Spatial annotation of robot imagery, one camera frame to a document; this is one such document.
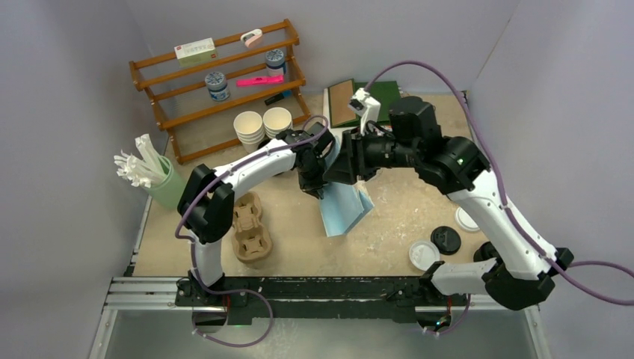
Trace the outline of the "light blue paper bag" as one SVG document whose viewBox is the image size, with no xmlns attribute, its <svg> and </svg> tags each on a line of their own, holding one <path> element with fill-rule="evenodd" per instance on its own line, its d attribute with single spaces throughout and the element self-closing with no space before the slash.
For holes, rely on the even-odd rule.
<svg viewBox="0 0 634 359">
<path fill-rule="evenodd" d="M 325 157 L 326 171 L 335 162 L 341 141 L 335 138 L 331 151 Z M 374 204 L 367 193 L 355 185 L 343 184 L 327 179 L 322 187 L 323 198 L 319 200 L 324 230 L 327 237 L 345 236 L 373 209 Z"/>
</svg>

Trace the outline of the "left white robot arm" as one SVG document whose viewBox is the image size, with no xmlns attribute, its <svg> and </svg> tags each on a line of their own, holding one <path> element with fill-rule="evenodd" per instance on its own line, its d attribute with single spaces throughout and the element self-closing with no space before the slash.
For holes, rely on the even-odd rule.
<svg viewBox="0 0 634 359">
<path fill-rule="evenodd" d="M 330 130 L 316 123 L 307 131 L 285 130 L 228 165 L 216 169 L 201 165 L 192 171 L 179 202 L 182 218 L 175 236 L 192 244 L 197 300 L 212 306 L 222 299 L 221 243 L 233 228 L 235 202 L 263 181 L 291 170 L 298 173 L 300 190 L 321 200 L 326 185 L 324 152 L 333 143 Z"/>
</svg>

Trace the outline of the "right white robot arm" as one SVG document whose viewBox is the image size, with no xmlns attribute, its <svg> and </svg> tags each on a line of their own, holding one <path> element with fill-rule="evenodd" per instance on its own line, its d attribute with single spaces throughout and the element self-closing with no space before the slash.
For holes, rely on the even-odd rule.
<svg viewBox="0 0 634 359">
<path fill-rule="evenodd" d="M 470 139 L 443 135 L 431 103 L 416 96 L 390 105 L 391 130 L 368 130 L 380 104 L 361 93 L 350 108 L 360 125 L 342 135 L 339 153 L 326 171 L 329 182 L 369 180 L 381 168 L 411 168 L 425 183 L 459 205 L 487 237 L 496 256 L 476 263 L 438 261 L 422 275 L 419 293 L 429 304 L 448 295 L 488 295 L 510 310 L 545 301 L 554 290 L 555 267 L 567 268 L 573 254 L 537 237 L 522 215 L 512 212 L 508 197 L 482 151 Z"/>
</svg>

